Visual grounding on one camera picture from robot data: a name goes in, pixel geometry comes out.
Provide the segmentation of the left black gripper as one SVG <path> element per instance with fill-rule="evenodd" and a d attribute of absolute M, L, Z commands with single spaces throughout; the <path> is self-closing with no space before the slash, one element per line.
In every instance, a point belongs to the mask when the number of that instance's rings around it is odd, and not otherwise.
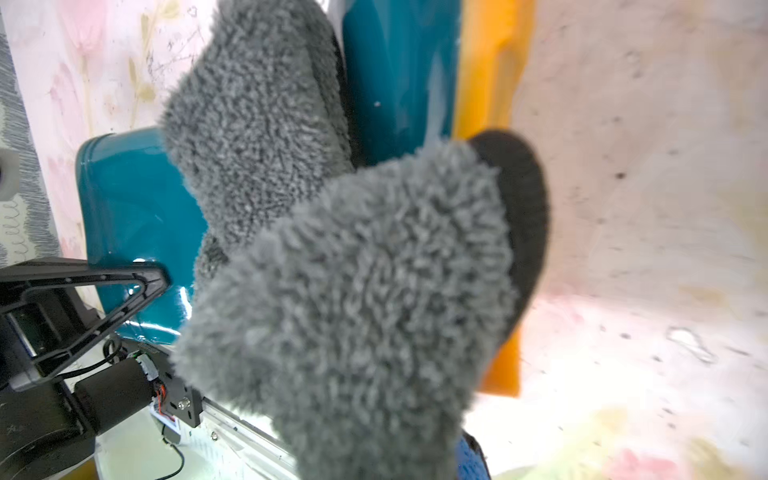
<path fill-rule="evenodd" d="M 49 257 L 1 270 L 3 479 L 58 479 L 92 458 L 93 428 L 59 376 L 169 285 L 163 267 L 143 263 Z M 90 286 L 133 291 L 101 315 L 78 294 Z"/>

